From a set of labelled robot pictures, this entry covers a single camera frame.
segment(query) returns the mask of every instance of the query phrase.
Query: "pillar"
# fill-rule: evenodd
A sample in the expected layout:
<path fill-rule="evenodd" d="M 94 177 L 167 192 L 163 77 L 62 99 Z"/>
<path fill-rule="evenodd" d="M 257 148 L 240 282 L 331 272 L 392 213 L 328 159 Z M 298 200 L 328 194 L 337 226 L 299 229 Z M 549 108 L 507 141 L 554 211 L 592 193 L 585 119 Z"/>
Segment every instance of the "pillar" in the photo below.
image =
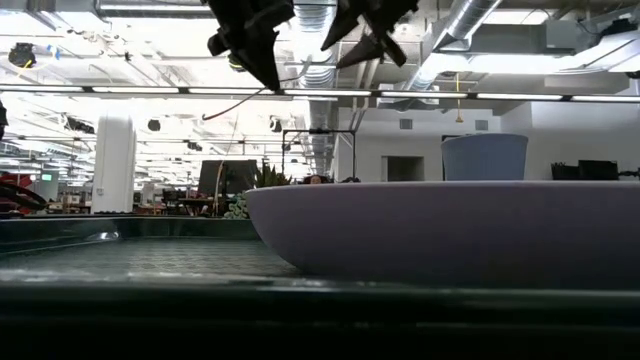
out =
<path fill-rule="evenodd" d="M 131 115 L 117 105 L 98 122 L 91 212 L 133 210 L 136 130 Z"/>

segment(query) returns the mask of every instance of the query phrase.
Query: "silver duct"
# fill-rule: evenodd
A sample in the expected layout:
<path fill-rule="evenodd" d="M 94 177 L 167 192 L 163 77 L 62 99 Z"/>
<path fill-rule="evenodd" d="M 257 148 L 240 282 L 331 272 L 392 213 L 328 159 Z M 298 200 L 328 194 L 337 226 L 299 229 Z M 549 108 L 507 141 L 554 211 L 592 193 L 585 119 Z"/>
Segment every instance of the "silver duct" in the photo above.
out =
<path fill-rule="evenodd" d="M 296 60 L 305 61 L 311 55 L 313 62 L 334 62 L 335 54 L 332 49 L 320 51 L 320 44 L 324 40 L 331 22 L 335 17 L 335 2 L 321 0 L 318 5 L 294 6 L 296 17 L 292 20 L 297 32 L 293 40 Z M 335 80 L 335 69 L 326 67 L 309 67 L 307 73 L 300 78 L 303 88 L 330 88 Z M 332 104 L 328 101 L 310 101 L 310 128 L 329 128 L 332 114 Z M 334 137 L 309 136 L 316 163 L 316 173 L 325 174 L 331 168 L 331 141 Z"/>
<path fill-rule="evenodd" d="M 429 61 L 431 52 L 453 42 L 469 39 L 501 2 L 502 0 L 455 0 L 446 25 L 431 35 L 429 48 L 426 49 L 427 57 L 404 89 L 427 90 L 439 74 L 433 62 Z"/>

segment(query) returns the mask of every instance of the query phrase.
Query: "lavender bowl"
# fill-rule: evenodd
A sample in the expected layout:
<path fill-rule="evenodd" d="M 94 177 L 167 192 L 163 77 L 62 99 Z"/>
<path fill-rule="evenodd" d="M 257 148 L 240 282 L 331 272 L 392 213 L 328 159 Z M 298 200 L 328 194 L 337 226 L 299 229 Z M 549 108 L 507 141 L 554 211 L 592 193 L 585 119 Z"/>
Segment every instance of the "lavender bowl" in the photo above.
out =
<path fill-rule="evenodd" d="M 442 286 L 640 288 L 640 184 L 420 182 L 247 193 L 303 271 Z"/>

